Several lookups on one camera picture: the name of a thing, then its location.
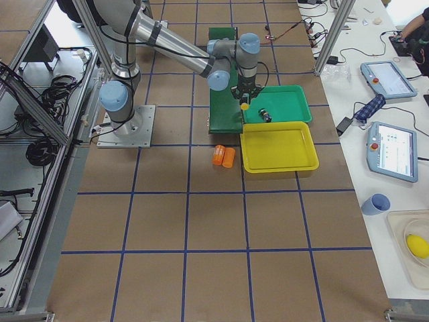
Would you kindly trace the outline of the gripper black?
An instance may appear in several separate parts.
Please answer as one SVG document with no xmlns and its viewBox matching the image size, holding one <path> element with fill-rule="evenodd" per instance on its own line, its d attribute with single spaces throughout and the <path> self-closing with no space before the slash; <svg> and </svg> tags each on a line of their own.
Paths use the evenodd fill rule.
<svg viewBox="0 0 429 322">
<path fill-rule="evenodd" d="M 258 96 L 262 91 L 262 86 L 256 84 L 256 77 L 239 76 L 237 85 L 231 87 L 231 94 L 234 99 L 250 101 Z"/>
</svg>

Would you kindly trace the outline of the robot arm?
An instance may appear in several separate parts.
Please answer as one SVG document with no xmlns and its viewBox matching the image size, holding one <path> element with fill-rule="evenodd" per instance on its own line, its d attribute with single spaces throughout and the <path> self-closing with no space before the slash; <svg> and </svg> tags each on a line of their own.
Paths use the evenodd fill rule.
<svg viewBox="0 0 429 322">
<path fill-rule="evenodd" d="M 241 133 L 243 116 L 239 104 L 249 104 L 262 90 L 256 84 L 260 39 L 254 33 L 228 38 L 221 28 L 220 39 L 210 39 L 206 50 L 186 41 L 151 18 L 141 1 L 85 1 L 81 13 L 75 1 L 59 1 L 60 9 L 75 22 L 91 17 L 97 27 L 109 26 L 122 38 L 116 42 L 132 45 L 134 40 L 178 61 L 205 78 L 210 88 L 210 133 Z"/>
</svg>

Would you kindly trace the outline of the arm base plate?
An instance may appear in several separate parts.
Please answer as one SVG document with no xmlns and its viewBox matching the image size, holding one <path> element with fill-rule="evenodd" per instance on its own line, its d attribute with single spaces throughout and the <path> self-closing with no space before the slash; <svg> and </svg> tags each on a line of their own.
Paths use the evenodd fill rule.
<svg viewBox="0 0 429 322">
<path fill-rule="evenodd" d="M 134 116 L 124 124 L 113 123 L 107 112 L 104 114 L 104 123 L 97 133 L 98 148 L 149 148 L 153 133 L 155 105 L 138 105 L 134 107 Z"/>
</svg>

